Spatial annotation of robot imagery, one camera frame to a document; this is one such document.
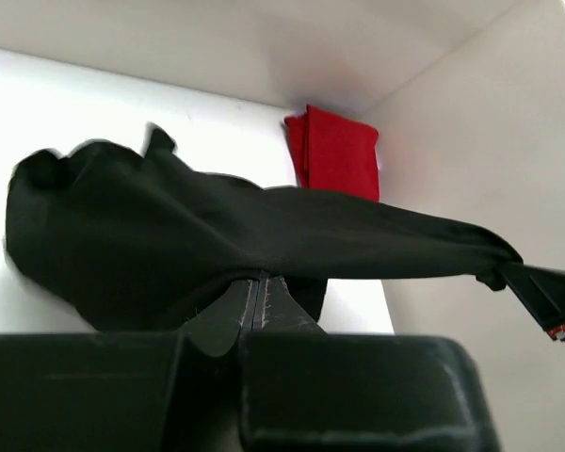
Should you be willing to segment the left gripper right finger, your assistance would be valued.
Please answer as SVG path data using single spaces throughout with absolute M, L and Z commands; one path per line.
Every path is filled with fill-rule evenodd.
M 253 311 L 253 330 L 325 333 L 291 296 L 284 279 L 267 274 L 264 274 L 259 281 Z

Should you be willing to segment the black t shirt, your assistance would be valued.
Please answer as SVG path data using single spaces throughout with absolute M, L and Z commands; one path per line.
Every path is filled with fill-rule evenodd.
M 262 273 L 284 277 L 318 315 L 329 279 L 473 275 L 500 290 L 497 269 L 521 262 L 473 224 L 193 170 L 156 126 L 143 153 L 92 140 L 22 160 L 8 184 L 6 251 L 99 331 L 179 327 Z

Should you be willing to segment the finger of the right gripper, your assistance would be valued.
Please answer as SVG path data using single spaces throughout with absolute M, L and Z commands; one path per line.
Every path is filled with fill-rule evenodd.
M 505 264 L 501 275 L 541 329 L 565 343 L 565 271 Z

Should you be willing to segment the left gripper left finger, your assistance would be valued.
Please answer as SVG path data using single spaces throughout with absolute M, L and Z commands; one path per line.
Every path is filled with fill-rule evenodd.
M 239 336 L 249 331 L 255 310 L 259 282 L 233 282 L 207 308 L 183 326 L 185 349 L 198 357 L 224 357 Z

